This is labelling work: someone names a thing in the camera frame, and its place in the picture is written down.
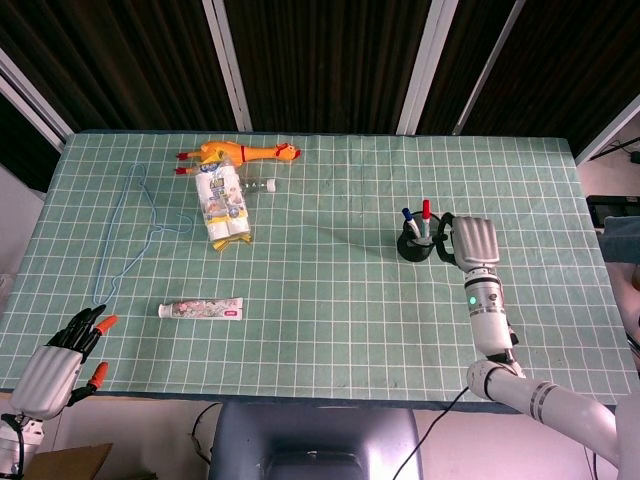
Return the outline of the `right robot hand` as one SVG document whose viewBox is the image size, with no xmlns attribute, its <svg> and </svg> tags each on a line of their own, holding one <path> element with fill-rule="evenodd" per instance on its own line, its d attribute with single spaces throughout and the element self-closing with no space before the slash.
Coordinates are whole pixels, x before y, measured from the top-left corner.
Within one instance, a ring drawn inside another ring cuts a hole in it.
<svg viewBox="0 0 640 480">
<path fill-rule="evenodd" d="M 500 261 L 496 229 L 489 219 L 446 212 L 439 221 L 433 243 L 441 261 L 464 273 L 479 268 L 494 269 Z"/>
</svg>

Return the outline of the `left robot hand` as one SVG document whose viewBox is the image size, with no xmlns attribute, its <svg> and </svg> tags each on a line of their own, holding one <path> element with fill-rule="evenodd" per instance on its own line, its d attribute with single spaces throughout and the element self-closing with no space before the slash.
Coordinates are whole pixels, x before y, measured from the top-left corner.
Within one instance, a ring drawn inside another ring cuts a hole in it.
<svg viewBox="0 0 640 480">
<path fill-rule="evenodd" d="M 109 369 L 105 361 L 84 386 L 78 387 L 76 381 L 99 340 L 118 320 L 115 315 L 100 320 L 105 309 L 100 305 L 80 311 L 34 352 L 10 398 L 19 415 L 50 420 L 101 388 Z"/>
</svg>

